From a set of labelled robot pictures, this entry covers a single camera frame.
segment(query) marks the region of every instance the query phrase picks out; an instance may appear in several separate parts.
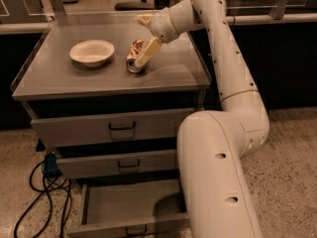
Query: bowl rim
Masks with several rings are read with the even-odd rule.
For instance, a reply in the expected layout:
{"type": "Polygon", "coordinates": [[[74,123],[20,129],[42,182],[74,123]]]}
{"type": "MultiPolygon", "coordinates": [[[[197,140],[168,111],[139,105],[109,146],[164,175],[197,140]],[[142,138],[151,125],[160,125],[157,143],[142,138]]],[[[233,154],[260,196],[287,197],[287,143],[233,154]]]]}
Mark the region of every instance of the bowl rim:
{"type": "Polygon", "coordinates": [[[78,62],[82,62],[82,63],[94,63],[94,62],[101,62],[103,60],[106,60],[107,58],[109,58],[110,56],[112,56],[115,52],[115,47],[113,46],[113,44],[105,41],[105,40],[88,40],[88,41],[84,41],[84,42],[81,42],[81,43],[78,43],[76,44],[75,46],[73,46],[69,52],[69,56],[75,60],[75,61],[78,61],[78,62]],[[102,57],[102,59],[96,59],[96,60],[91,60],[89,62],[87,62],[86,60],[84,59],[79,59],[79,58],[76,58],[76,50],[82,46],[82,45],[85,45],[85,44],[93,44],[93,43],[101,43],[103,44],[105,47],[109,47],[110,48],[110,53],[107,54],[107,55],[104,55],[104,56],[100,56],[102,57]]]}

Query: white bowl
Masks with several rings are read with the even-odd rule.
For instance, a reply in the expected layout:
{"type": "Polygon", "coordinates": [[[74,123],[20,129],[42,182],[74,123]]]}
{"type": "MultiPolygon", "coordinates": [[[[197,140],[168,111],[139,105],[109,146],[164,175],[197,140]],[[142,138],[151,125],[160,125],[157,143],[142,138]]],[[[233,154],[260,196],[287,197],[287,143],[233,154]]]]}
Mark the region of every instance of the white bowl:
{"type": "Polygon", "coordinates": [[[97,67],[113,55],[115,48],[111,43],[102,40],[90,40],[75,45],[70,50],[70,57],[87,67],[97,67]]]}

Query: granite floor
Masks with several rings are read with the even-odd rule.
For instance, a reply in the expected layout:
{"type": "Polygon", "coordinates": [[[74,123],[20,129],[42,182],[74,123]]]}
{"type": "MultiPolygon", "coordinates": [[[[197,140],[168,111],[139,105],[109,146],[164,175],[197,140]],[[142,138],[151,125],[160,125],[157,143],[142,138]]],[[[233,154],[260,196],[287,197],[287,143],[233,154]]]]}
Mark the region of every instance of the granite floor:
{"type": "MultiPolygon", "coordinates": [[[[269,111],[270,134],[253,155],[242,159],[264,238],[317,237],[317,107],[269,111]]],[[[0,131],[0,237],[13,237],[15,224],[37,197],[29,175],[45,153],[36,152],[33,129],[0,131]]],[[[41,184],[37,172],[35,185],[41,184]]],[[[72,190],[73,206],[65,226],[77,225],[80,194],[72,190]]],[[[53,194],[53,219],[40,237],[57,237],[65,192],[53,194]]],[[[43,198],[22,222],[19,237],[31,237],[48,216],[43,198]]],[[[164,238],[190,238],[190,230],[162,233],[164,238]]]]}

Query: cable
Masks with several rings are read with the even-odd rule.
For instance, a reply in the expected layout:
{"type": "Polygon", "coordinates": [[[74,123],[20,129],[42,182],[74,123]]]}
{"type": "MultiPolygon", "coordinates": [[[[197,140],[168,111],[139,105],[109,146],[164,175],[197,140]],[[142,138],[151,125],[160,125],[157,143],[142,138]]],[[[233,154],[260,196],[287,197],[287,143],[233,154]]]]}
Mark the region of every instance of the cable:
{"type": "Polygon", "coordinates": [[[42,186],[43,189],[39,189],[36,188],[33,185],[33,176],[35,171],[42,166],[42,171],[44,170],[44,163],[45,161],[41,161],[38,164],[36,164],[36,166],[32,169],[30,177],[29,177],[29,185],[30,188],[36,192],[39,193],[39,195],[35,198],[35,200],[29,205],[29,207],[25,210],[25,212],[20,216],[19,220],[17,221],[15,228],[14,228],[14,238],[18,238],[18,229],[19,226],[21,224],[21,222],[23,221],[23,219],[25,218],[25,216],[31,211],[31,209],[33,208],[33,206],[40,200],[40,198],[44,195],[47,196],[48,200],[49,200],[49,204],[50,204],[50,211],[49,211],[49,216],[48,219],[46,221],[46,223],[44,224],[44,226],[40,229],[40,231],[35,234],[34,236],[32,236],[32,238],[36,238],[39,237],[45,230],[46,228],[49,226],[49,223],[51,221],[52,215],[53,215],[53,200],[52,197],[50,195],[50,193],[54,190],[58,190],[58,189],[62,189],[65,190],[67,193],[66,199],[65,199],[65,203],[64,203],[64,207],[63,207],[63,211],[62,211],[62,217],[61,217],[61,221],[60,221],[60,233],[59,233],[59,237],[63,238],[63,228],[66,224],[66,221],[69,217],[70,211],[71,211],[71,207],[72,207],[72,197],[70,194],[70,189],[71,189],[71,181],[68,181],[68,185],[65,185],[67,182],[67,179],[64,179],[62,183],[57,183],[56,181],[61,177],[61,176],[57,176],[54,178],[50,178],[50,177],[46,177],[43,173],[43,177],[42,177],[42,186]]]}

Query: closed drawer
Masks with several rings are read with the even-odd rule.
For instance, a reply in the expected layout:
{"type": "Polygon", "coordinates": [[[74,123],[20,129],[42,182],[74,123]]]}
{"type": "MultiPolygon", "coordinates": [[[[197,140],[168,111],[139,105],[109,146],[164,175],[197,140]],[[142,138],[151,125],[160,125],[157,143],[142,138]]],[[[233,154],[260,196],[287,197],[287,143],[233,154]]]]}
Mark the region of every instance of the closed drawer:
{"type": "Polygon", "coordinates": [[[175,150],[57,160],[66,179],[167,171],[177,168],[175,150]]]}
{"type": "Polygon", "coordinates": [[[82,190],[79,225],[69,237],[119,238],[189,227],[177,178],[82,190]]]}
{"type": "Polygon", "coordinates": [[[192,108],[35,119],[32,126],[47,148],[175,137],[192,108]]]}

